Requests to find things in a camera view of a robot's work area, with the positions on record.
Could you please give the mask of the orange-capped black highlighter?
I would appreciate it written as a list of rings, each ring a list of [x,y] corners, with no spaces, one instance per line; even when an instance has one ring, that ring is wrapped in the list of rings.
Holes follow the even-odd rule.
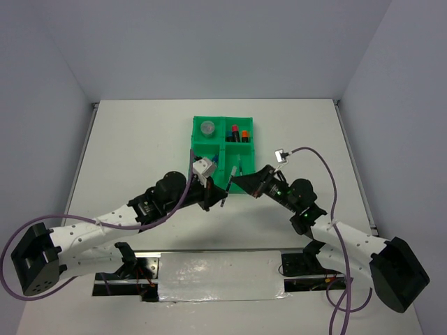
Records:
[[[246,130],[243,130],[241,132],[241,142],[243,143],[249,143],[249,132]]]

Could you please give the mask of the blue pen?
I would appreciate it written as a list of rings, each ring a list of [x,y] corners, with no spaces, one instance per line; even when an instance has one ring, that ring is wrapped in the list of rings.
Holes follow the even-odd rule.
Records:
[[[238,159],[238,169],[239,169],[239,175],[243,176],[243,168],[242,168],[242,157],[240,154],[237,155],[237,159]]]

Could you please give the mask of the clear round container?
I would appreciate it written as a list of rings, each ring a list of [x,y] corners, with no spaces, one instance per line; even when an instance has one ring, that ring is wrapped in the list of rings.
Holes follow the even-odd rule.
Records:
[[[201,123],[200,132],[206,138],[211,138],[214,136],[216,131],[216,126],[214,122],[207,120]]]

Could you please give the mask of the clear pen cap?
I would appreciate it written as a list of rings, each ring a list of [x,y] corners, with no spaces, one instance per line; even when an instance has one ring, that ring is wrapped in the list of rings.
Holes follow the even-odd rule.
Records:
[[[237,172],[237,166],[233,166],[232,170],[230,172],[230,178],[231,179],[236,175],[236,172]]]

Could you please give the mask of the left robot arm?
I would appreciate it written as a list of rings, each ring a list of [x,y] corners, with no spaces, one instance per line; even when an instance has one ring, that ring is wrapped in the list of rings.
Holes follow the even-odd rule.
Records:
[[[74,224],[55,228],[36,218],[25,224],[25,233],[10,254],[22,289],[19,299],[42,299],[60,280],[70,283],[94,272],[129,278],[138,261],[122,238],[155,228],[183,207],[196,204],[209,211],[227,196],[211,177],[169,172],[143,194],[98,218],[72,216]]]

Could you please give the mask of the purple pen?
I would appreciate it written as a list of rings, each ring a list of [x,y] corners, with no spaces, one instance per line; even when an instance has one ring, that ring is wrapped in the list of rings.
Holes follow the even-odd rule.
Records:
[[[232,184],[232,181],[231,181],[231,180],[228,181],[227,186],[226,186],[226,189],[225,189],[226,195],[225,195],[225,197],[221,200],[220,207],[224,207],[224,205],[225,205],[225,202],[226,202],[226,199],[227,199],[227,197],[228,197],[228,194],[229,194],[229,190],[230,190],[231,184]]]

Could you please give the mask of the blue-capped black highlighter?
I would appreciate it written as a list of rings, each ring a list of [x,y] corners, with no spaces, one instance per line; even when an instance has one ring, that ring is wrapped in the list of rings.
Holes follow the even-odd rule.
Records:
[[[227,142],[233,142],[233,134],[231,131],[226,132],[226,141]]]

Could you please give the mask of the clear spray bottle blue cap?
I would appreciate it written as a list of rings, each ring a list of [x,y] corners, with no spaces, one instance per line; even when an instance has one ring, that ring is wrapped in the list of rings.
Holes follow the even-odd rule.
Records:
[[[217,171],[217,170],[218,170],[218,167],[219,167],[219,154],[215,154],[215,155],[212,157],[212,162],[213,162],[213,164],[214,164],[214,170]]]

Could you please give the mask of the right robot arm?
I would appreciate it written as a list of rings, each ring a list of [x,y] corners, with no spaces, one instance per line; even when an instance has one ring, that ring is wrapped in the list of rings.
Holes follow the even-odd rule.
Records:
[[[373,289],[391,310],[403,313],[428,286],[430,278],[410,246],[399,237],[375,237],[340,221],[331,221],[316,204],[307,179],[287,184],[280,172],[266,165],[253,174],[236,176],[233,183],[254,198],[266,195],[294,215],[295,232],[312,239],[305,248],[304,266],[311,273],[332,269]]]

